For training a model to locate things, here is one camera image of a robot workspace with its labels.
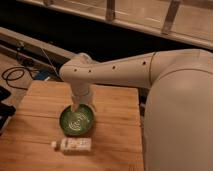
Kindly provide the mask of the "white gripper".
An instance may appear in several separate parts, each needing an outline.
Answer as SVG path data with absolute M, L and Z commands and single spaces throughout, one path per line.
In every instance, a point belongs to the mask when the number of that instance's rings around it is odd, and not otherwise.
M 93 103 L 93 92 L 91 85 L 87 83 L 73 83 L 71 86 L 72 100 L 71 111 L 76 112 L 79 104 L 91 104 L 92 109 L 96 112 L 96 106 Z

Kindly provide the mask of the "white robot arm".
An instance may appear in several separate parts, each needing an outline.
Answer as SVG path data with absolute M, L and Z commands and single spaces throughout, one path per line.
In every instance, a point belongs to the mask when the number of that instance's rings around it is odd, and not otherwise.
M 213 53 L 159 51 L 98 63 L 80 53 L 60 68 L 76 105 L 92 84 L 146 88 L 145 171 L 213 171 Z

